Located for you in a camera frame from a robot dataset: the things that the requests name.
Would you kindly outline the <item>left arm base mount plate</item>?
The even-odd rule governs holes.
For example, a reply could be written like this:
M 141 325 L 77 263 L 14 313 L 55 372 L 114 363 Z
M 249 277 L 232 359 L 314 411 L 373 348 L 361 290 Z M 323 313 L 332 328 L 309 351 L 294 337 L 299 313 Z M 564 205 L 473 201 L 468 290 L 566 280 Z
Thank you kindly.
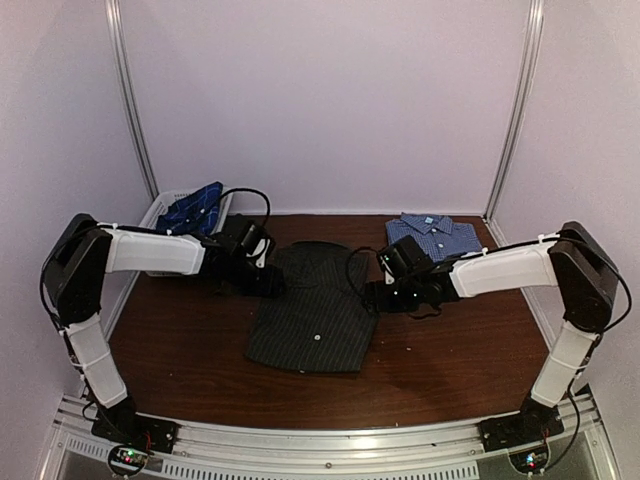
M 144 451 L 171 454 L 178 425 L 169 420 L 132 412 L 99 413 L 91 433 L 94 436 Z

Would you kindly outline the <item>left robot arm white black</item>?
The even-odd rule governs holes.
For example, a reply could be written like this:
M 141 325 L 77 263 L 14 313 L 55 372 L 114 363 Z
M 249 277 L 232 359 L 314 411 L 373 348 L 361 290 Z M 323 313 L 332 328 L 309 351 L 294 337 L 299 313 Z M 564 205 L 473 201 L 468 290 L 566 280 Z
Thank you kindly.
M 197 276 L 226 282 L 245 296 L 277 298 L 286 286 L 282 270 L 266 262 L 274 244 L 263 226 L 248 219 L 210 235 L 177 235 L 100 223 L 86 213 L 72 218 L 43 264 L 42 300 L 95 402 L 108 410 L 106 429 L 121 443 L 137 442 L 144 424 L 122 406 L 129 393 L 101 326 L 105 277 L 116 272 Z

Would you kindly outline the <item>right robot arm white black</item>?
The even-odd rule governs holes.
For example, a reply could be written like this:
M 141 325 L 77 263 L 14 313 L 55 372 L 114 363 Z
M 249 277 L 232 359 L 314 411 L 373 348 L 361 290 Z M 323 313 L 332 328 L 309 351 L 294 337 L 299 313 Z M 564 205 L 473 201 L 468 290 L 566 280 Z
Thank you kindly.
M 604 248 L 578 221 L 559 230 L 495 249 L 434 261 L 405 237 L 377 255 L 380 280 L 365 283 L 364 305 L 376 313 L 438 315 L 449 303 L 519 291 L 527 301 L 547 291 L 561 318 L 549 353 L 513 419 L 519 440 L 535 440 L 551 424 L 551 411 L 571 392 L 604 335 L 619 323 L 615 301 L 629 288 Z

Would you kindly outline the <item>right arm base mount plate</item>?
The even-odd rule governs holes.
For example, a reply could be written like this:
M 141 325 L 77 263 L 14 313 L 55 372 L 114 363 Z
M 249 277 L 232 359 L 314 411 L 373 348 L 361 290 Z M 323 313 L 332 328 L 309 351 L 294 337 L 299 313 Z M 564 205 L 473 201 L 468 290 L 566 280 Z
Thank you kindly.
M 478 425 L 485 452 L 512 449 L 529 443 L 542 442 L 549 436 L 564 432 L 564 425 L 552 413 L 518 412 L 503 417 L 492 417 Z

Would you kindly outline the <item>black pinstriped long sleeve shirt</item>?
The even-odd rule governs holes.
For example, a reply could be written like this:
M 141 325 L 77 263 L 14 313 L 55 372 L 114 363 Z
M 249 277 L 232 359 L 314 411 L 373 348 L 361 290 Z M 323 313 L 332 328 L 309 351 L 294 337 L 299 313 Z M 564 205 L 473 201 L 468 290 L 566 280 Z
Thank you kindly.
M 263 300 L 249 335 L 249 360 L 302 373 L 357 373 L 378 316 L 360 294 L 369 256 L 340 244 L 300 241 L 276 252 L 286 292 Z

